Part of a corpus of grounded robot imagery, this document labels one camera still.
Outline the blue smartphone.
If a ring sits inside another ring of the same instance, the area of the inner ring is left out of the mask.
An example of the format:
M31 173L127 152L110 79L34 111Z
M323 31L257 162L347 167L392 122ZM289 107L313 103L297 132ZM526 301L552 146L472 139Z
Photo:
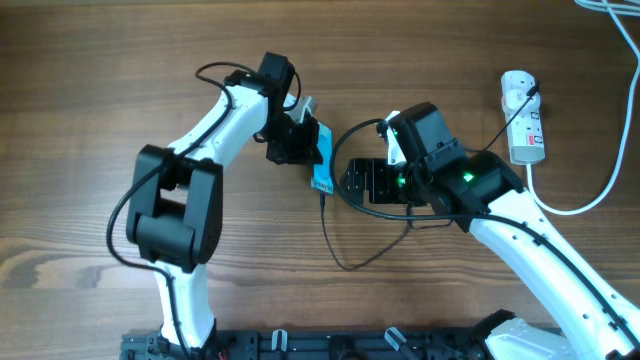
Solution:
M332 131L322 123L319 124L317 147L322 156L322 162L313 166L311 187L332 195L334 193L334 185L330 177L330 158L333 150Z

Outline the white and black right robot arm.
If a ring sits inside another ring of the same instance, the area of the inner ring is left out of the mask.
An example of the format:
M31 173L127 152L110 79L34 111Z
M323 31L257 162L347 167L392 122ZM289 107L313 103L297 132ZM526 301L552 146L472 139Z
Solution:
M431 220L454 221L513 270L578 358L638 358L638 307L566 241L498 155L467 156L430 102L371 123L404 160L383 163L382 180L373 182L346 172L335 190L347 204L365 212L362 193L380 190L387 203L431 206Z

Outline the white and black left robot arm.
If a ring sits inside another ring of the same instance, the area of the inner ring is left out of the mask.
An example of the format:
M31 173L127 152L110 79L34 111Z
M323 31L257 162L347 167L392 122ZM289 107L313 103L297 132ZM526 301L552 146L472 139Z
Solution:
M223 227L223 175L242 147L267 146L278 164L320 165L320 124L289 89L298 79L283 55L268 52L257 70L237 65L220 83L214 107L167 147L137 155L126 236L158 280L165 351L202 355L215 339L206 264Z

